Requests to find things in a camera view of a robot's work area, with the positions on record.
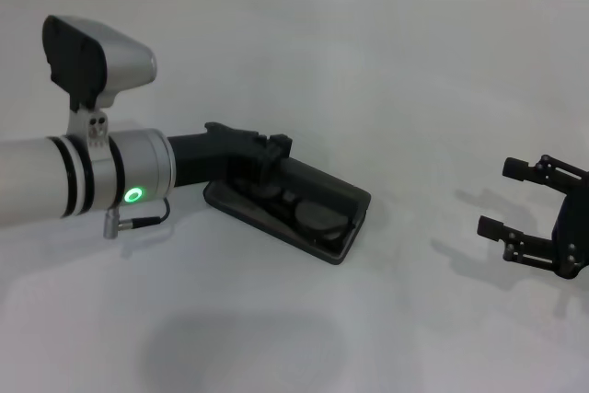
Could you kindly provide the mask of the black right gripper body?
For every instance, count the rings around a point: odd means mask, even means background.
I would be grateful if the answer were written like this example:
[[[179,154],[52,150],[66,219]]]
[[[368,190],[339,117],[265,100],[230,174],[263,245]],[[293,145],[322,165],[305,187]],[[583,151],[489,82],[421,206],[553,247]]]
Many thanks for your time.
[[[588,181],[555,174],[551,186],[565,194],[551,233],[553,271],[570,280],[588,266]]]

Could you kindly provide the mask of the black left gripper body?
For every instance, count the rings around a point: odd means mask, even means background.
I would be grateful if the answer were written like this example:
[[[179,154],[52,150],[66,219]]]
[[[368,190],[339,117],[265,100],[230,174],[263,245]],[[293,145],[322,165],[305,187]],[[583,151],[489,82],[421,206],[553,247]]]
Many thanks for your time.
[[[205,124],[205,133],[168,137],[176,166],[175,187],[226,179],[259,179],[265,136]]]

